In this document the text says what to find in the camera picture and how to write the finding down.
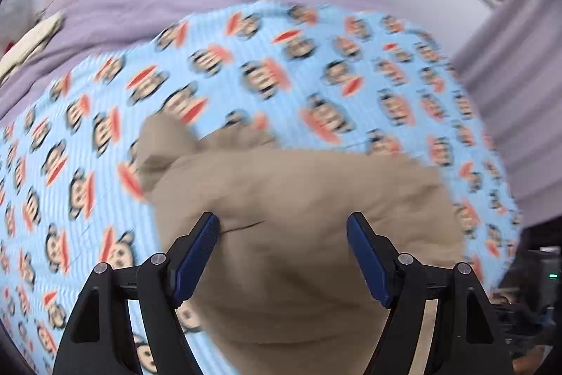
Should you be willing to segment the khaki puffer jacket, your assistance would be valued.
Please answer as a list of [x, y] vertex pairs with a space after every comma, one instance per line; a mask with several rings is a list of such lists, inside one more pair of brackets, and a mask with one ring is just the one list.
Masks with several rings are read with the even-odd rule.
[[160, 112], [142, 125], [136, 164], [163, 246], [218, 217], [192, 303], [242, 374], [364, 371], [388, 313], [349, 248], [352, 212], [426, 265], [463, 257], [439, 173], [403, 154], [283, 149], [245, 124], [197, 138]]

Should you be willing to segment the purple curtain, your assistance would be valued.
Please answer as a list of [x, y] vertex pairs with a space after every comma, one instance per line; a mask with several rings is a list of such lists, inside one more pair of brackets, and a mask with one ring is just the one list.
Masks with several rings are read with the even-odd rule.
[[526, 226], [561, 214], [561, 0], [503, 0], [452, 59]]

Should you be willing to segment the cream folded garment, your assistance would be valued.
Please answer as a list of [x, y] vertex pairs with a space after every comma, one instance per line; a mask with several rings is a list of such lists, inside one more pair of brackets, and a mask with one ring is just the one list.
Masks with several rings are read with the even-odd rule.
[[18, 73], [25, 63], [47, 47], [47, 44], [63, 27], [64, 18], [64, 13], [59, 11], [42, 20], [7, 51], [1, 59], [2, 86], [13, 74]]

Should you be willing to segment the blue monkey print blanket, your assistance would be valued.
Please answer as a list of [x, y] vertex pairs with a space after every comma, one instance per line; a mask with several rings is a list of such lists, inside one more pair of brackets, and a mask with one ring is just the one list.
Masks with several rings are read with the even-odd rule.
[[99, 14], [1, 63], [44, 89], [1, 123], [1, 322], [36, 373], [52, 370], [78, 290], [98, 262], [133, 266], [158, 247], [136, 165], [159, 111], [208, 134], [242, 123], [289, 148], [406, 153], [448, 187], [466, 256], [487, 290], [509, 268], [521, 215], [501, 159], [427, 32], [391, 15], [258, 1], [193, 13], [150, 41], [87, 50]]

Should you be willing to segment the white round cushion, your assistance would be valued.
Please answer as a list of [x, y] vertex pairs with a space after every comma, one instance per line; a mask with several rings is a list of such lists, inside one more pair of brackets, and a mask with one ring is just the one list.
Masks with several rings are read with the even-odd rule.
[[2, 0], [0, 8], [0, 49], [5, 54], [35, 24], [34, 0]]

